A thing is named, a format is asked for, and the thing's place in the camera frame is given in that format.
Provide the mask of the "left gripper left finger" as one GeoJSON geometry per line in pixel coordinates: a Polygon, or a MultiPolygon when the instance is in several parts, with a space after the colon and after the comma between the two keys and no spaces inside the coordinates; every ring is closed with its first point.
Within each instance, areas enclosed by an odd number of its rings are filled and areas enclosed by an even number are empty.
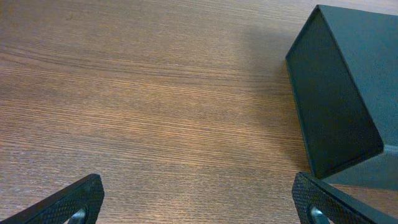
{"type": "Polygon", "coordinates": [[[104,199],[98,174],[89,174],[1,223],[95,223],[104,199]]]}

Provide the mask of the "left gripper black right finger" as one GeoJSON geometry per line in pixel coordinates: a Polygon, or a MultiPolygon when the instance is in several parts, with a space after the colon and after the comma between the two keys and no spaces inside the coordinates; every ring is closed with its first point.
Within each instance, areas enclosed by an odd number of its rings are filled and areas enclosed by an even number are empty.
{"type": "Polygon", "coordinates": [[[301,223],[396,224],[397,219],[306,172],[295,175],[292,198],[301,223]]]}

